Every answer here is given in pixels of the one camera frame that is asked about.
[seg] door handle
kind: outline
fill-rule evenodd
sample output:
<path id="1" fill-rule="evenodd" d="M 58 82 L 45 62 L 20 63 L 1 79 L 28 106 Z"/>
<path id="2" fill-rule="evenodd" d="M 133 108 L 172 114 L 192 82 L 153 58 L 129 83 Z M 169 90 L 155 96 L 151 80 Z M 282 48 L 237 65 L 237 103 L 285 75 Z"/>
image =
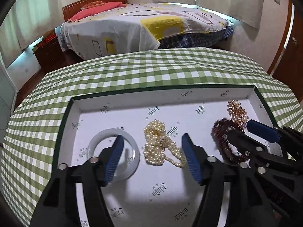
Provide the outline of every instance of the door handle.
<path id="1" fill-rule="evenodd" d="M 293 41 L 294 45 L 297 46 L 298 42 L 297 42 L 296 38 L 292 37 L 291 40 Z"/>

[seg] checkered fabric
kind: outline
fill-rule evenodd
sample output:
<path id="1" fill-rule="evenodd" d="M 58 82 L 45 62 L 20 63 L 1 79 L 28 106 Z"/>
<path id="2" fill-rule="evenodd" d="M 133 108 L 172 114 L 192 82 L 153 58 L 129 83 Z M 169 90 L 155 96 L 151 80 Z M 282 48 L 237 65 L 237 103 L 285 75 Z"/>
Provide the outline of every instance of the checkered fabric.
<path id="1" fill-rule="evenodd" d="M 186 48 L 112 55 L 48 73 L 11 117 L 1 176 L 4 197 L 28 226 L 51 176 L 57 133 L 72 96 L 184 84 L 255 85 L 279 126 L 303 130 L 303 110 L 285 84 L 250 58 L 229 51 Z"/>
<path id="2" fill-rule="evenodd" d="M 177 49 L 191 47 L 209 47 L 234 33 L 233 26 L 221 31 L 204 33 L 186 33 L 160 40 L 158 49 Z"/>

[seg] pearl necklace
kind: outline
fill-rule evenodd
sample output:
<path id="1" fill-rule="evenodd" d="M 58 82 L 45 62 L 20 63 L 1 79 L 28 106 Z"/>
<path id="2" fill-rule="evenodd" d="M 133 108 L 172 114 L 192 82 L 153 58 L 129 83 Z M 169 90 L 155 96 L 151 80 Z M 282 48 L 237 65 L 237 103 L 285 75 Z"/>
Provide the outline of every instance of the pearl necklace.
<path id="1" fill-rule="evenodd" d="M 181 153 L 180 149 L 174 141 L 172 141 L 166 134 L 165 124 L 159 120 L 150 122 L 144 128 L 144 134 L 146 138 L 146 144 L 144 145 L 144 158 L 147 163 L 155 166 L 160 166 L 164 163 L 164 160 L 169 161 L 177 167 L 184 167 L 186 159 Z M 181 163 L 175 162 L 173 159 L 168 158 L 164 154 L 165 148 L 169 151 Z"/>

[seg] red beaded bracelet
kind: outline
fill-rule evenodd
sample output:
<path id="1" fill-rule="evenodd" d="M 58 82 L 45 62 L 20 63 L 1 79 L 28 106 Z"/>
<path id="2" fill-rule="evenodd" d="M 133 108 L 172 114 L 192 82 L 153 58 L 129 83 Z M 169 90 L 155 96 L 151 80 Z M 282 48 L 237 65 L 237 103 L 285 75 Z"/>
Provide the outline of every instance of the red beaded bracelet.
<path id="1" fill-rule="evenodd" d="M 224 160 L 229 161 L 233 165 L 237 165 L 240 162 L 245 162 L 248 158 L 245 155 L 235 155 L 228 145 L 227 132 L 230 129 L 236 129 L 245 134 L 244 129 L 237 123 L 228 120 L 226 118 L 218 120 L 214 123 L 212 132 L 215 136 L 216 142 L 219 144 L 219 151 Z"/>

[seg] wall outlet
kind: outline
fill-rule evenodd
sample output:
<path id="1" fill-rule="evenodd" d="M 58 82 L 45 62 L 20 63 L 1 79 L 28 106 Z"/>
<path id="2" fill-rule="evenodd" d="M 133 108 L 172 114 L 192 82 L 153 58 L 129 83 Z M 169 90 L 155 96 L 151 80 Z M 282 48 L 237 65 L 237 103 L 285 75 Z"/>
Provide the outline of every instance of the wall outlet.
<path id="1" fill-rule="evenodd" d="M 280 5 L 281 2 L 280 0 L 274 0 L 274 1 Z"/>

